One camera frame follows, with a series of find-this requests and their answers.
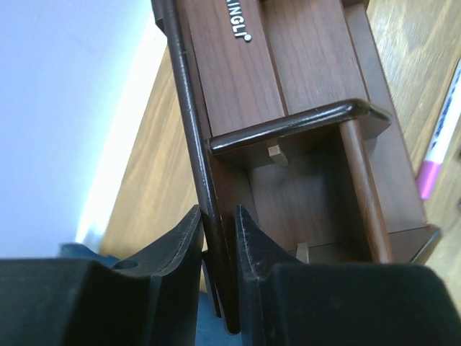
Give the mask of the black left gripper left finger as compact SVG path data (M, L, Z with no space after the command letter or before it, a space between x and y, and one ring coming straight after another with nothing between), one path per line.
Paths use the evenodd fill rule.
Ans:
M92 259L4 259L1 343L193 345L201 251L195 206L113 267Z

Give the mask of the brown wooden desk organizer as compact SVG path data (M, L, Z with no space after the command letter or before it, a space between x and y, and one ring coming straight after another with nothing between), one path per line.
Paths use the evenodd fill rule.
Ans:
M427 222L366 1L154 1L217 313L241 332L236 208L305 264L423 265Z

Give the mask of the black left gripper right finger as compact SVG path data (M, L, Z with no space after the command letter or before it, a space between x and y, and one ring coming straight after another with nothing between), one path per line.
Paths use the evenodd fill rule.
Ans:
M460 316L429 268L305 264L236 208L244 345L458 345Z

